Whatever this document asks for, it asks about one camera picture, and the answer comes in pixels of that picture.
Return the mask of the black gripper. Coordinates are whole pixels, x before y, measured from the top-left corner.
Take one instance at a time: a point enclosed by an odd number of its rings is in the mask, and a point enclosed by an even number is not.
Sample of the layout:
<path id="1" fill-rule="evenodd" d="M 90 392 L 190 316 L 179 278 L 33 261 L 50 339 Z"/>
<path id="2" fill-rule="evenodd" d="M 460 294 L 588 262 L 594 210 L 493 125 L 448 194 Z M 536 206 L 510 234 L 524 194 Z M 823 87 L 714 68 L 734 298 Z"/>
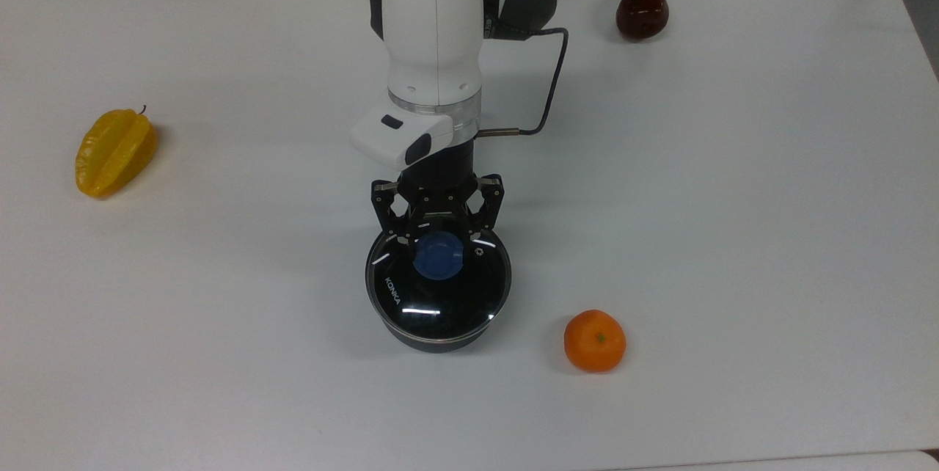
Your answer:
<path id="1" fill-rule="evenodd" d="M 410 226 L 416 224 L 419 213 L 452 213 L 456 207 L 463 211 L 457 217 L 470 223 L 470 240 L 479 238 L 483 231 L 495 230 L 505 194 L 503 177 L 490 174 L 477 178 L 473 164 L 474 142 L 469 141 L 423 158 L 400 173 L 397 181 L 372 181 L 371 204 L 382 236 L 411 244 Z M 482 204 L 470 213 L 467 200 L 477 190 Z M 396 213 L 393 207 L 398 196 L 403 198 L 403 213 Z"/>

